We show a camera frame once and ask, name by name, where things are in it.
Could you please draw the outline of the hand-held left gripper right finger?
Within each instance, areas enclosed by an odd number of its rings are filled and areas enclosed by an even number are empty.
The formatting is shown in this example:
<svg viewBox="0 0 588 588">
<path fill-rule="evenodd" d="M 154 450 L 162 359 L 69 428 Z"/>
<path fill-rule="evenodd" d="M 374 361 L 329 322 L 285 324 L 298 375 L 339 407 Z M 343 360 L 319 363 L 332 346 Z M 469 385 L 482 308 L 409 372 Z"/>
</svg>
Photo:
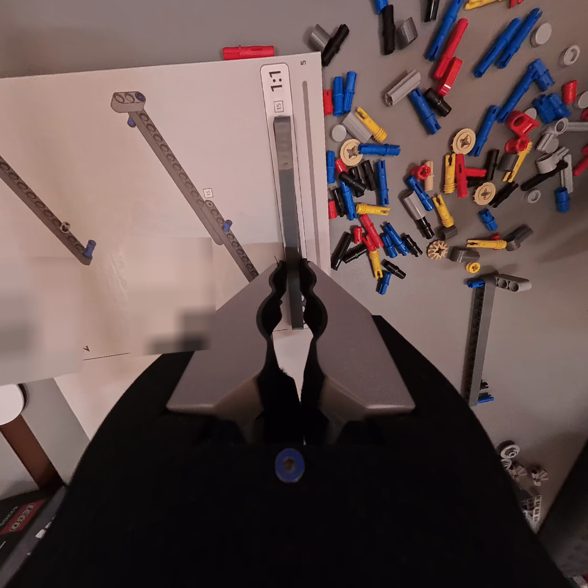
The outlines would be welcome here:
<svg viewBox="0 0 588 588">
<path fill-rule="evenodd" d="M 304 440 L 334 443 L 349 422 L 415 409 L 372 314 L 313 262 L 301 260 L 303 313 L 312 333 L 301 391 Z"/>
</svg>

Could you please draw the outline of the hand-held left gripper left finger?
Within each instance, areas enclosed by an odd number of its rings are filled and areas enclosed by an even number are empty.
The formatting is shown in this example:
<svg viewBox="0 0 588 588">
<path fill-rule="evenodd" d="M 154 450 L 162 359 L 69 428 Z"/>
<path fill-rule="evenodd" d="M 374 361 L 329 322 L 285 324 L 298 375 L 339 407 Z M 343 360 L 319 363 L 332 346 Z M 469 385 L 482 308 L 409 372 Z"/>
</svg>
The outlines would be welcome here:
<svg viewBox="0 0 588 588">
<path fill-rule="evenodd" d="M 282 319 L 286 263 L 255 277 L 212 317 L 208 347 L 187 364 L 168 403 L 175 413 L 214 416 L 235 423 L 248 442 L 261 433 L 264 407 L 258 378 L 285 378 L 275 355 L 273 331 Z"/>
</svg>

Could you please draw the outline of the long grey lego beam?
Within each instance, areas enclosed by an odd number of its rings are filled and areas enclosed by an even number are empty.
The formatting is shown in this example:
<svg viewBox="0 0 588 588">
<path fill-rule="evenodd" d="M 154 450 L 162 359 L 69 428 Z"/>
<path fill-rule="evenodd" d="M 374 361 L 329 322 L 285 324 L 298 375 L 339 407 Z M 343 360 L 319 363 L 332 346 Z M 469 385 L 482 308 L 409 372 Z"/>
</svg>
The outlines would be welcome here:
<svg viewBox="0 0 588 588">
<path fill-rule="evenodd" d="M 469 334 L 467 336 L 465 363 L 462 378 L 462 395 L 470 408 L 477 406 L 480 384 L 493 303 L 496 293 L 496 274 L 486 274 L 478 279 L 485 280 L 483 289 L 473 289 L 473 300 L 469 320 Z"/>
<path fill-rule="evenodd" d="M 277 176 L 281 200 L 283 245 L 286 281 L 289 296 L 290 323 L 293 330 L 304 328 L 303 295 L 300 290 L 299 266 L 302 259 L 295 171 L 293 168 L 292 123 L 289 116 L 277 116 L 273 121 Z"/>
</svg>

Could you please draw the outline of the pile of small lego pieces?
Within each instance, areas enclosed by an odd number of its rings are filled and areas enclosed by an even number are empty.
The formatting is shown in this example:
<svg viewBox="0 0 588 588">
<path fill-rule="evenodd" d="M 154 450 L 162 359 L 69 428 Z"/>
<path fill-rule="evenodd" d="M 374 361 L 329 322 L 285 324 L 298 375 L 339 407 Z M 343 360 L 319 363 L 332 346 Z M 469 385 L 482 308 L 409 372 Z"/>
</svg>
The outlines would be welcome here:
<svg viewBox="0 0 588 588">
<path fill-rule="evenodd" d="M 541 58 L 561 84 L 577 79 L 580 90 L 587 89 L 587 1 L 524 1 L 509 10 L 502 2 L 460 15 L 469 20 L 465 37 L 457 50 L 464 61 L 455 88 L 448 95 L 452 112 L 438 117 L 441 130 L 429 135 L 408 98 L 395 107 L 386 107 L 381 97 L 384 90 L 397 83 L 404 74 L 417 70 L 422 77 L 422 90 L 430 86 L 428 63 L 423 54 L 436 24 L 417 24 L 418 37 L 406 49 L 397 49 L 391 56 L 382 56 L 378 48 L 376 15 L 371 1 L 226 1 L 214 5 L 220 9 L 219 45 L 273 45 L 280 55 L 308 49 L 307 37 L 315 24 L 330 32 L 347 24 L 349 37 L 339 54 L 325 70 L 331 79 L 347 70 L 358 74 L 355 105 L 365 110 L 387 131 L 388 143 L 399 143 L 401 154 L 387 158 L 388 186 L 395 200 L 391 220 L 398 231 L 407 231 L 414 238 L 416 228 L 400 199 L 407 194 L 403 177 L 405 169 L 425 159 L 434 160 L 435 191 L 443 183 L 443 156 L 449 151 L 450 140 L 465 127 L 476 130 L 491 104 L 501 105 L 528 63 Z M 490 42 L 514 17 L 524 17 L 532 8 L 540 8 L 541 23 L 552 25 L 550 40 L 540 48 L 525 41 L 521 50 L 505 70 L 491 67 L 481 79 L 470 69 Z M 520 296 L 527 304 L 571 304 L 587 300 L 587 180 L 581 176 L 571 195 L 568 213 L 555 211 L 549 190 L 557 178 L 543 184 L 539 203 L 524 202 L 517 190 L 497 210 L 501 231 L 508 232 L 519 224 L 528 224 L 534 234 L 516 252 L 487 251 L 483 253 L 482 273 L 493 268 L 502 273 L 521 276 L 532 282 L 529 292 Z"/>
</svg>

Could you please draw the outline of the lego instruction booklet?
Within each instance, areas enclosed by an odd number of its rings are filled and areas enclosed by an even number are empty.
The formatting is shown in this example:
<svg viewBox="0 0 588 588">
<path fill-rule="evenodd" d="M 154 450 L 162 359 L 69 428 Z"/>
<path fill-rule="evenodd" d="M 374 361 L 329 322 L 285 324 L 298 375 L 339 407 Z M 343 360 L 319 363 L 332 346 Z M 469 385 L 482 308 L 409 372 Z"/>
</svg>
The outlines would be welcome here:
<svg viewBox="0 0 588 588">
<path fill-rule="evenodd" d="M 168 351 L 283 258 L 289 117 L 302 255 L 330 272 L 317 53 L 1 79 L 1 383 Z"/>
</svg>

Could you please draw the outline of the lego set box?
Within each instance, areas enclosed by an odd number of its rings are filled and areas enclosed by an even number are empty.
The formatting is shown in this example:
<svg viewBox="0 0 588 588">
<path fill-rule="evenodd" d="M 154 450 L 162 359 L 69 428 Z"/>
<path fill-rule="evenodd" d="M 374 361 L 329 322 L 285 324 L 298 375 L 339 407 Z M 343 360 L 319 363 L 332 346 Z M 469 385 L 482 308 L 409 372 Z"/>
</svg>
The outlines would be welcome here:
<svg viewBox="0 0 588 588">
<path fill-rule="evenodd" d="M 1 500 L 1 587 L 6 587 L 45 535 L 66 486 Z"/>
</svg>

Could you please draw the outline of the dark grey lego frame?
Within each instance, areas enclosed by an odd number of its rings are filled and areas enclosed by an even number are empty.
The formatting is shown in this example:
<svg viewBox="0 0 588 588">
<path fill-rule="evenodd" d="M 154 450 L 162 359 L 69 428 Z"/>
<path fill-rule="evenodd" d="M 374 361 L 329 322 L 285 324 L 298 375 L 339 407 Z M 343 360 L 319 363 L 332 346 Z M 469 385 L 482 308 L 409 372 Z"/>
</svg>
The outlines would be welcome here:
<svg viewBox="0 0 588 588">
<path fill-rule="evenodd" d="M 532 495 L 521 502 L 521 508 L 526 522 L 534 533 L 537 533 L 541 524 L 543 510 L 543 496 Z"/>
</svg>

